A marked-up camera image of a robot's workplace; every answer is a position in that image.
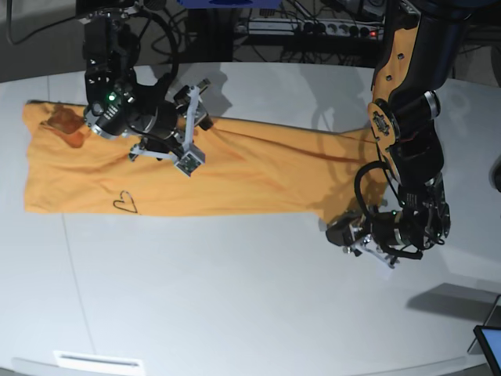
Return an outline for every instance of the white vent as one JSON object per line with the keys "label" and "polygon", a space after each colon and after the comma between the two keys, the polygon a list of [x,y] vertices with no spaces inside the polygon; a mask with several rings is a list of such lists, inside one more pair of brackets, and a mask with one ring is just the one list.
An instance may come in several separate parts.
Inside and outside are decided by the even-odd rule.
{"label": "white vent", "polygon": [[55,351],[59,367],[72,370],[119,374],[121,376],[146,376],[142,360],[78,354],[75,352]]}

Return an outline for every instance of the orange cloth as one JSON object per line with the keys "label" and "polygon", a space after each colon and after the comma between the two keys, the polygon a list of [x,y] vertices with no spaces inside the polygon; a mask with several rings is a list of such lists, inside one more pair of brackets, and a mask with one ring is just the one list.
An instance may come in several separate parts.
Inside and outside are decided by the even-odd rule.
{"label": "orange cloth", "polygon": [[[83,125],[83,107],[30,103],[25,208],[38,213],[162,216],[315,212],[329,222],[355,203],[358,169],[377,159],[370,130],[332,135],[250,121],[218,119],[197,129],[206,164],[191,178],[170,161],[128,160],[136,137],[109,141]],[[362,184],[379,203],[382,173]]]}

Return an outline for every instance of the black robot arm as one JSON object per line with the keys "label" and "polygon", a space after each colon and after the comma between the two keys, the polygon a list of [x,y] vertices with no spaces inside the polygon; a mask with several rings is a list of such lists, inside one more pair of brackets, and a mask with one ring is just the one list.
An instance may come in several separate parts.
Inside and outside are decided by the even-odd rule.
{"label": "black robot arm", "polygon": [[[205,162],[204,153],[193,143],[193,133],[198,125],[203,130],[212,126],[200,98],[210,82],[203,80],[196,86],[185,86],[172,101],[166,100],[178,74],[178,46],[164,19],[144,6],[156,8],[161,3],[77,0],[77,14],[85,25],[85,122],[94,133],[107,139],[139,136],[139,143],[130,150],[131,161],[139,155],[167,159],[191,176]],[[146,19],[140,36],[127,24],[132,17]],[[137,82],[134,66],[141,37],[152,21],[162,28],[171,44],[171,70],[155,85],[148,86]]]}

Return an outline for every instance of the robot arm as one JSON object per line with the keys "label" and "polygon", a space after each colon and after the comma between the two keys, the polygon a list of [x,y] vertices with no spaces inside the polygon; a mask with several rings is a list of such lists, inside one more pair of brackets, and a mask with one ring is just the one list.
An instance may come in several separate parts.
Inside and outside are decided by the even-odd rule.
{"label": "robot arm", "polygon": [[[205,162],[205,155],[193,143],[196,126],[208,130],[212,121],[200,94],[209,86],[185,86],[173,101],[165,100],[178,73],[176,40],[164,19],[147,11],[148,5],[162,8],[165,1],[77,0],[77,14],[85,25],[84,58],[87,61],[85,88],[87,126],[106,139],[139,136],[129,159],[139,155],[171,160],[187,176]],[[146,26],[135,35],[126,22],[145,18]],[[153,21],[165,32],[172,46],[172,69],[153,86],[140,85],[134,66],[138,61],[141,37]]]}
{"label": "robot arm", "polygon": [[[327,230],[332,243],[356,255],[372,253],[391,268],[397,258],[421,259],[423,251],[444,244],[450,214],[442,181],[444,157],[434,127],[440,114],[434,90],[448,77],[471,13],[494,2],[387,2],[384,55],[374,72],[373,101],[368,107],[380,160],[361,168],[355,177],[362,215],[349,213],[336,221]],[[400,211],[379,213],[366,207],[360,182],[376,168],[398,182],[394,192]],[[372,240],[376,251],[367,247]],[[407,247],[415,251],[406,251]]]}

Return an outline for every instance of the electronic equipment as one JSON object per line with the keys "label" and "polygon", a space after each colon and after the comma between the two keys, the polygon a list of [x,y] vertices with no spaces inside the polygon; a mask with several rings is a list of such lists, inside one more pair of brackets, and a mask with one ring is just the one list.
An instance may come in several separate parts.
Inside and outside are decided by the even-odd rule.
{"label": "electronic equipment", "polygon": [[492,374],[501,376],[501,327],[478,325],[475,327],[474,333]]}
{"label": "electronic equipment", "polygon": [[371,20],[382,20],[386,0],[337,0],[349,13]]}
{"label": "electronic equipment", "polygon": [[[140,155],[171,160],[181,172],[191,176],[205,162],[203,151],[193,143],[193,132],[198,125],[204,130],[212,126],[200,98],[210,82],[185,86],[173,101],[165,99],[178,73],[177,45],[164,19],[147,10],[148,5],[155,10],[164,3],[77,0],[77,14],[85,25],[85,123],[106,139],[139,136],[140,142],[129,155],[131,161]],[[147,20],[140,36],[127,25],[133,17]],[[141,37],[150,21],[157,23],[171,42],[172,69],[154,86],[145,86],[137,82],[134,66]]]}
{"label": "electronic equipment", "polygon": [[236,32],[248,35],[295,35],[304,32],[374,42],[383,41],[384,36],[384,29],[377,24],[352,20],[321,19],[312,22],[271,17],[256,17],[248,22],[238,23]]}
{"label": "electronic equipment", "polygon": [[[422,259],[425,251],[445,243],[451,218],[434,122],[441,107],[434,91],[452,69],[471,14],[495,2],[388,0],[384,53],[374,71],[368,106],[380,160],[363,166],[355,177],[361,211],[346,212],[326,231],[327,239],[346,253],[374,255],[393,269],[398,259]],[[400,210],[367,207],[361,181],[374,169],[383,170]]]}

